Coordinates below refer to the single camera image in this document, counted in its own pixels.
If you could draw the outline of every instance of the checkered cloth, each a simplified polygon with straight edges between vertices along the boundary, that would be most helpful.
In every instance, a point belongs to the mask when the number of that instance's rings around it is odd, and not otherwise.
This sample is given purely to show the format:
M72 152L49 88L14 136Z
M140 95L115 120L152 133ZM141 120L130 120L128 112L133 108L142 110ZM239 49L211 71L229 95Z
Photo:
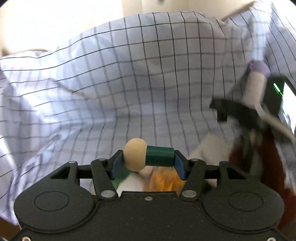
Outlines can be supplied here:
M212 97L241 97L252 59L295 84L295 26L259 1L225 22L197 12L134 15L49 52L2 58L1 217L16 223L15 198L62 164L108 158L131 138L186 156L209 132L233 140L239 129L217 123ZM291 183L293 150L281 147Z

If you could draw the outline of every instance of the wooden ball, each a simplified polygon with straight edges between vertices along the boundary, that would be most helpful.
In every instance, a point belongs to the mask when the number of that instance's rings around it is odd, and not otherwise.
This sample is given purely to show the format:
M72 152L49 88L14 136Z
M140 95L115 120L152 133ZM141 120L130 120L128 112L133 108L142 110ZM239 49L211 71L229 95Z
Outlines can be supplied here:
M147 143L143 139L131 139L123 149L125 166L133 172L144 169L146 163L146 149Z

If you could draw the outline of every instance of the wrinkled fabric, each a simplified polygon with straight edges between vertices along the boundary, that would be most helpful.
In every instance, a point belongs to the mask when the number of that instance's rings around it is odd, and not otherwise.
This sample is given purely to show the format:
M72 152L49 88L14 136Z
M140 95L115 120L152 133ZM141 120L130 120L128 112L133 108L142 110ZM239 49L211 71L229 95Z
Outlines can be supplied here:
M295 86L295 38L292 21L259 1L225 22L197 12L133 15L49 52L2 58L0 216L17 223L13 203L26 188L70 160L109 158L135 137L185 156L209 132L233 140L240 130L217 123L212 97L241 98L252 59ZM279 149L293 188L295 149Z

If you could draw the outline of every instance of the green cylinder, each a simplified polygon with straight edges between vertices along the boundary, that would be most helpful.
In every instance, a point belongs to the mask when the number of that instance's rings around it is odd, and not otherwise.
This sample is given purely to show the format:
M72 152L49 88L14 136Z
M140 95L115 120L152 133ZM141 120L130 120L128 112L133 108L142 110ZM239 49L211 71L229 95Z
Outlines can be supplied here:
M175 150L170 147L147 146L146 166L172 167Z

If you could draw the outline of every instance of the orange object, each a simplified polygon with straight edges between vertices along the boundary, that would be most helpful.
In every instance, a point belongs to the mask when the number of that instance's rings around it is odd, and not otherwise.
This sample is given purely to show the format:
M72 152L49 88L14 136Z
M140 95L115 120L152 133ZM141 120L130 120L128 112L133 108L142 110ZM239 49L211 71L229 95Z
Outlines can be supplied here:
M185 181L182 181L179 178L175 168L159 167L153 171L149 183L144 186L144 191L175 191L178 195L180 195L184 184Z

